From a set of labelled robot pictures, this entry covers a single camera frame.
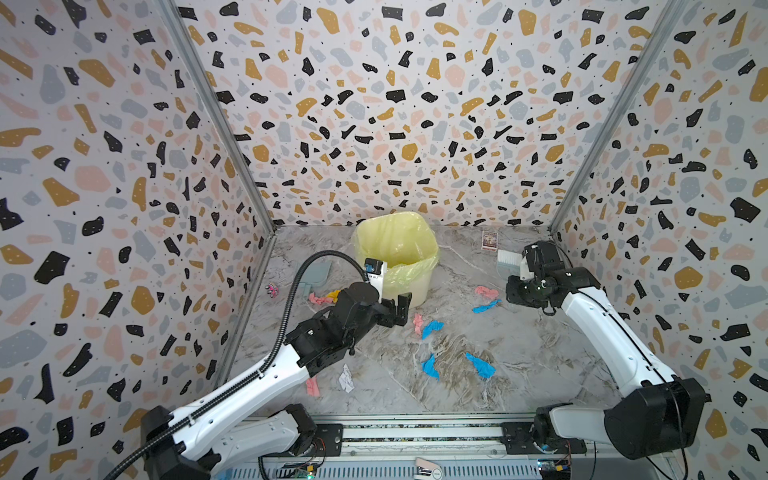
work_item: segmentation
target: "wall panel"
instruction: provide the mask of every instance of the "wall panel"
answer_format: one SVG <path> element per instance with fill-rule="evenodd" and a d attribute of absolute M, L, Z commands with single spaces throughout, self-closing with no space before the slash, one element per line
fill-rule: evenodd
<path fill-rule="evenodd" d="M 766 471 L 766 7 L 690 3 L 557 233 L 711 394 L 689 478 Z"/>
<path fill-rule="evenodd" d="M 179 6 L 278 224 L 542 225 L 664 6 Z"/>
<path fill-rule="evenodd" d="M 0 476 L 103 478 L 212 389 L 265 233 L 153 4 L 0 7 Z"/>

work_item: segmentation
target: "blue paper scrap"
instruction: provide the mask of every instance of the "blue paper scrap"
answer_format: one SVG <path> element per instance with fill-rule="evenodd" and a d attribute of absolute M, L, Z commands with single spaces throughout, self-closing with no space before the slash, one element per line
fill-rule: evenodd
<path fill-rule="evenodd" d="M 496 373 L 496 369 L 491 366 L 490 363 L 485 360 L 480 360 L 478 357 L 466 354 L 470 362 L 475 364 L 475 368 L 478 370 L 478 375 L 483 379 L 489 379 Z"/>
<path fill-rule="evenodd" d="M 443 325 L 443 323 L 442 323 L 442 322 L 438 322 L 438 321 L 436 321 L 436 320 L 433 320 L 433 321 L 431 321 L 431 322 L 429 323 L 429 325 L 427 325 L 427 326 L 424 328 L 424 332 L 422 333 L 422 340 L 424 340 L 425 338 L 427 338 L 427 337 L 429 336 L 429 334 L 430 334 L 430 333 L 432 333 L 432 331 L 433 331 L 433 330 L 434 330 L 435 332 L 437 332 L 438 330 L 441 330 L 441 329 L 442 329 L 442 325 Z"/>
<path fill-rule="evenodd" d="M 476 306 L 475 308 L 473 308 L 473 309 L 472 309 L 472 311 L 473 311 L 473 312 L 475 312 L 475 313 L 483 313 L 483 312 L 485 312 L 486 310 L 490 310 L 491 308 L 495 307 L 495 306 L 496 306 L 496 304 L 497 304 L 497 303 L 500 303 L 500 302 L 501 302 L 501 300 L 499 300 L 499 299 L 496 299 L 496 300 L 492 301 L 492 302 L 491 302 L 490 304 L 488 304 L 488 305 L 483 305 L 483 306 Z"/>
<path fill-rule="evenodd" d="M 426 373 L 431 377 L 435 377 L 437 380 L 440 380 L 440 373 L 437 370 L 435 370 L 435 354 L 434 353 L 432 354 L 431 357 L 429 357 L 429 360 L 422 363 L 422 368 L 424 369 L 424 373 Z"/>

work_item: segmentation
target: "plastic bin liner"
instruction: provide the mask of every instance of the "plastic bin liner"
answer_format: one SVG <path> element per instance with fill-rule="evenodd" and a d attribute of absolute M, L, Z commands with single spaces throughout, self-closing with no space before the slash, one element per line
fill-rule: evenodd
<path fill-rule="evenodd" d="M 387 262 L 384 298 L 396 299 L 413 286 L 424 291 L 412 291 L 412 305 L 424 301 L 440 248 L 435 233 L 421 215 L 400 212 L 365 220 L 355 229 L 353 243 L 360 265 L 366 258 Z M 419 285 L 412 285 L 415 280 L 419 280 Z"/>

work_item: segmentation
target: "pink toy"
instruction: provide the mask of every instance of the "pink toy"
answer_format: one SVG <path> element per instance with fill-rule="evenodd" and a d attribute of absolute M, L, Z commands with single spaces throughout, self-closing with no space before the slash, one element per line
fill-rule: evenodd
<path fill-rule="evenodd" d="M 317 386 L 316 377 L 306 381 L 306 394 L 309 396 L 320 396 L 320 388 Z"/>
<path fill-rule="evenodd" d="M 326 303 L 333 304 L 333 299 L 331 297 L 316 296 L 314 292 L 310 293 L 310 296 L 307 299 L 315 305 L 325 305 Z"/>
<path fill-rule="evenodd" d="M 482 285 L 475 289 L 475 293 L 483 295 L 488 300 L 496 300 L 498 298 L 498 290 L 493 290 Z"/>
<path fill-rule="evenodd" d="M 416 335 L 422 334 L 422 325 L 424 325 L 424 319 L 422 318 L 421 313 L 417 313 L 413 316 L 413 330 L 416 332 Z"/>
<path fill-rule="evenodd" d="M 279 290 L 277 289 L 277 287 L 276 287 L 276 286 L 274 286 L 274 284 L 273 284 L 273 283 L 268 283 L 268 284 L 267 284 L 267 285 L 264 287 L 264 289 L 265 289 L 267 292 L 269 292 L 269 294 L 270 294 L 270 296 L 271 296 L 272 298 L 275 298 L 275 297 L 277 296 L 277 293 L 279 292 Z"/>

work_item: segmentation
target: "crumpled paper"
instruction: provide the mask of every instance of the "crumpled paper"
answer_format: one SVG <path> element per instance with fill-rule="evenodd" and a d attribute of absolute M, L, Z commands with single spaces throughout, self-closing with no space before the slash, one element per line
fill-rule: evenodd
<path fill-rule="evenodd" d="M 344 371 L 339 377 L 339 383 L 341 384 L 341 388 L 347 393 L 352 392 L 355 389 L 355 384 L 352 382 L 352 373 L 349 371 L 349 367 L 346 363 L 344 364 Z"/>
<path fill-rule="evenodd" d="M 424 373 L 427 375 L 436 378 L 437 380 L 440 380 L 440 372 L 435 370 L 435 354 L 433 353 L 432 356 L 429 357 L 429 360 L 422 363 L 422 368 L 424 369 Z"/>
<path fill-rule="evenodd" d="M 483 295 L 488 300 L 496 300 L 498 298 L 498 290 L 488 288 L 486 286 L 479 286 L 475 289 L 475 293 Z"/>
<path fill-rule="evenodd" d="M 315 305 L 325 305 L 326 303 L 333 303 L 333 298 L 329 296 L 316 296 L 314 292 L 310 293 L 307 299 Z"/>
<path fill-rule="evenodd" d="M 483 313 L 486 310 L 492 309 L 493 307 L 495 307 L 500 302 L 501 302 L 501 300 L 496 299 L 496 300 L 490 302 L 488 305 L 476 306 L 475 308 L 472 309 L 472 311 L 475 312 L 475 313 Z"/>
<path fill-rule="evenodd" d="M 437 320 L 433 320 L 424 328 L 424 332 L 422 333 L 422 340 L 427 338 L 430 333 L 437 332 L 438 330 L 441 330 L 443 326 L 442 322 L 438 322 Z"/>
<path fill-rule="evenodd" d="M 413 331 L 416 335 L 422 334 L 422 326 L 424 325 L 424 318 L 421 313 L 417 313 L 413 316 Z"/>
<path fill-rule="evenodd" d="M 320 388 L 317 386 L 316 377 L 306 381 L 306 394 L 309 396 L 320 396 Z"/>
<path fill-rule="evenodd" d="M 466 356 L 469 359 L 469 361 L 475 365 L 475 368 L 478 370 L 478 375 L 480 375 L 480 378 L 489 379 L 493 376 L 494 373 L 496 373 L 496 369 L 493 368 L 491 364 L 486 362 L 485 360 L 480 360 L 478 357 L 470 355 L 469 353 L 467 353 Z"/>

